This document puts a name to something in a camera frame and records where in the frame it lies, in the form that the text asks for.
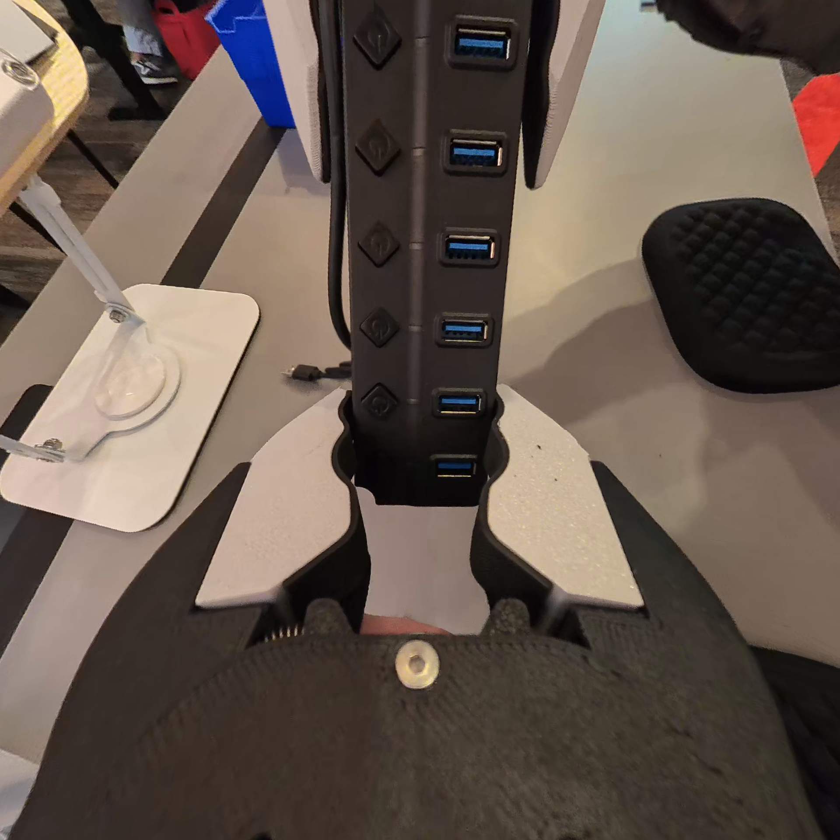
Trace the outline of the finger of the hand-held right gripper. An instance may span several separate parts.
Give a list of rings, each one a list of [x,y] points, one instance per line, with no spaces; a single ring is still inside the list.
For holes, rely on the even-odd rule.
[[[344,179],[341,2],[266,1],[269,31],[311,173]]]
[[[521,109],[526,186],[547,180],[577,99],[604,1],[534,1]]]

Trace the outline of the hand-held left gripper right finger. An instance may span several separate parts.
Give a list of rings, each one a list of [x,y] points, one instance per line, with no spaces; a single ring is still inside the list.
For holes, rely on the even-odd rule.
[[[529,617],[575,606],[644,606],[590,456],[510,387],[497,388],[470,569],[490,607],[516,599]]]

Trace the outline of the red plastic bin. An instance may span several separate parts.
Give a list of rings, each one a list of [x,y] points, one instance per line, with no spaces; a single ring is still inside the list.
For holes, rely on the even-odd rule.
[[[207,22],[215,1],[153,1],[155,24],[182,74],[194,81],[219,47]]]

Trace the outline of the black usb hub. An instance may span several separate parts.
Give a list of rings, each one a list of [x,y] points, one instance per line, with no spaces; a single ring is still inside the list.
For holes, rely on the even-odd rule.
[[[344,2],[355,483],[475,507],[497,400],[531,2]]]

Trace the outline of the white stand base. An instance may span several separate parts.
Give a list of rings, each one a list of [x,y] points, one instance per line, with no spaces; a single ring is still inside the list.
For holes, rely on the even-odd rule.
[[[120,532],[173,508],[259,321],[250,296],[122,290],[33,176],[20,195],[103,305],[20,440],[2,435],[2,497]]]

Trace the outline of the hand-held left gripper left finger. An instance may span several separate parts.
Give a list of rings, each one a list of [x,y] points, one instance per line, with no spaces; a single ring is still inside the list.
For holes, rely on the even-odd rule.
[[[362,617],[371,557],[352,481],[351,407],[350,393],[336,388],[251,459],[196,606],[263,604],[303,617],[325,598]]]

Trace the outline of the blue plastic bin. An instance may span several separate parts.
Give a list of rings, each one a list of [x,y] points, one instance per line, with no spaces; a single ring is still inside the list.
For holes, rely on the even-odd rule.
[[[219,37],[266,124],[294,129],[263,2],[219,1],[205,20]]]

